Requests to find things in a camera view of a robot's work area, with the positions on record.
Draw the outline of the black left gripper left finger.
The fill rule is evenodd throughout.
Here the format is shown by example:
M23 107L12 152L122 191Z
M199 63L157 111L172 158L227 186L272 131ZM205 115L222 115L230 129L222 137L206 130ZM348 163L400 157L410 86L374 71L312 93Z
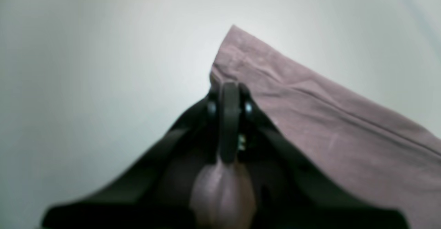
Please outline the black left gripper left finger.
M50 207L44 229L195 229L189 198L198 172L213 163L217 91L175 121L123 174L70 204Z

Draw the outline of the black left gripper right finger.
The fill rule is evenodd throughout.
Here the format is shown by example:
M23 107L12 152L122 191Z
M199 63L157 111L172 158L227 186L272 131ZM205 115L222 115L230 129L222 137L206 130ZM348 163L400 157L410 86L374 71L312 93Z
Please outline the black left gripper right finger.
M397 210L376 208L340 188L281 135L242 83L220 89L220 158L269 161L281 181L253 179L251 229L407 229Z

